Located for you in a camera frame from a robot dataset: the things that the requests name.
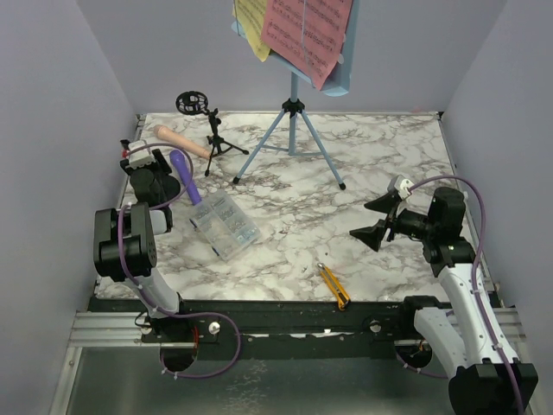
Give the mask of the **light blue music stand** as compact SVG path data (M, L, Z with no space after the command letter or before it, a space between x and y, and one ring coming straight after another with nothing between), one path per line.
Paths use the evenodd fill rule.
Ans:
M358 12L359 12L359 3L357 1L354 1L354 2L356 3L356 5L354 6L354 11L352 12L352 15L350 17L348 31L347 31L347 34L350 36L350 39L346 42L346 52L347 52L346 64L342 69L334 70L332 72L333 77L325 85L325 88L321 90L321 92L323 92L324 94L330 97L339 97L349 93L350 80L352 76L352 66L353 66L353 50L354 50L357 19L358 19ZM240 35L238 33L236 21L232 25L232 29L237 33L237 35ZM253 152L250 154L249 158L247 159L247 161L245 162L241 170L234 177L233 182L237 184L240 178L242 177L242 175L246 172L251 162L254 160L257 153L262 148L267 149L269 147L265 142L267 141L271 133L275 130L275 128L278 126L278 124L283 119L283 117L285 115L289 115L289 146L286 149L288 154L291 156L296 156L298 154L296 152L296 120L298 117L302 117L305 125L308 127L308 130L311 133L311 136L313 137L317 146L319 147L320 154L324 156L329 168L332 170L334 177L336 178L339 184L340 189L344 190L346 188L346 184L340 178L340 175L337 169L335 168L333 161L331 160L331 157L329 156L325 147L323 146L321 139L319 138L314 126L308 119L308 114L305 112L305 105L298 98L299 79L304 79L308 81L307 77L299 70L293 68L288 61L286 61L279 55L275 54L271 50L270 50L269 56L275 57L275 59L280 61L282 64L284 64L284 66L286 66L286 68L288 68L288 70L290 70L291 72L290 96L289 96L289 99L282 104L282 109L277 115L276 119L273 121L269 129L265 132L263 138L261 138L260 142L257 144L255 150L253 150Z

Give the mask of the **pink sheet music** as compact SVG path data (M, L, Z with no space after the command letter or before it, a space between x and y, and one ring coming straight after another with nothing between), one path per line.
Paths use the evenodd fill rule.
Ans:
M346 64L354 1L269 1L261 37L321 91Z

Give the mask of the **purple microphone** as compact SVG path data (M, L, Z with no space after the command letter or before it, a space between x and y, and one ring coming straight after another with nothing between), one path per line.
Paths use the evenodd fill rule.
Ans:
M169 159L181 178L183 186L186 188L188 197L193 206L198 205L202 199L193 179L191 164L184 153L179 150L172 150L169 153Z

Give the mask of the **yellow sheet music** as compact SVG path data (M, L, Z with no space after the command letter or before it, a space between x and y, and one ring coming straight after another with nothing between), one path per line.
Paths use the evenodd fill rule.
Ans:
M238 33L245 36L253 54L261 62L265 62L270 54L270 47L262 40L266 7L266 0L232 2L232 15L235 17Z

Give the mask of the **beige microphone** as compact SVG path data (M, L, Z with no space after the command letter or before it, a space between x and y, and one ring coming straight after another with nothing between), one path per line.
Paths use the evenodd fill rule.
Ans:
M153 132L158 139L170 144L174 144L177 147L201 158L208 159L211 155L210 150L207 150L199 144L196 144L193 141L185 138L181 134L170 130L166 126L157 124L153 127Z

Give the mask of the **black round-base mic stand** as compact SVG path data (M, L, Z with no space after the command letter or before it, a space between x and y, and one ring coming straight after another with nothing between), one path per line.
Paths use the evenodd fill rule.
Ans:
M129 140L121 141L122 157L129 143ZM156 159L151 165L140 169L127 169L124 172L129 177L137 201L145 202L153 208L166 205L168 201L174 199L181 191L181 184L171 175L172 169L162 152L158 149L151 148L151 150Z

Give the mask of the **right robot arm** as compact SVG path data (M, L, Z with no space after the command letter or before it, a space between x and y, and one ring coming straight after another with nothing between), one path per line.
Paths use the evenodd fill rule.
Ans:
M448 377L455 413L524 413L537 386L537 371L519 359L506 339L486 293L477 254L461 236L466 213L463 193L437 188L426 214L404 208L409 196L408 188L390 186L385 195L364 205L385 218L350 232L373 251L398 234L419 240L448 296L455 323L434 299L407 297L397 318L399 332L427 341Z

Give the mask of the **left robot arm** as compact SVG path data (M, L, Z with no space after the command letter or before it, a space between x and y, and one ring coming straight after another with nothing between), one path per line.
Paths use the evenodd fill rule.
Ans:
M129 176L137 202L94 216L93 263L101 277L128 286L152 319L162 319L162 332L174 342L185 340L191 320L180 311L181 297L156 269L155 236L173 227L169 205L182 195L163 154L149 144L129 147L120 166Z

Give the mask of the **yellow utility knife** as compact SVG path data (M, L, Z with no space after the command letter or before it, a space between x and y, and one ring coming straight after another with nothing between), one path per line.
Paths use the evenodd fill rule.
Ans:
M327 285L328 289L331 290L333 293L338 309L340 311L346 310L348 305L351 302L351 298L347 294L346 290L341 285L338 278L332 273L332 271L323 263L319 262L317 264L317 268L325 281L325 284Z

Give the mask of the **clear plastic screw box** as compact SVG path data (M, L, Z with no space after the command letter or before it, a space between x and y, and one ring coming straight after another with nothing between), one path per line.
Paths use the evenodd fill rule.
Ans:
M225 261L239 255L261 235L253 220L224 189L209 194L193 206L189 221Z

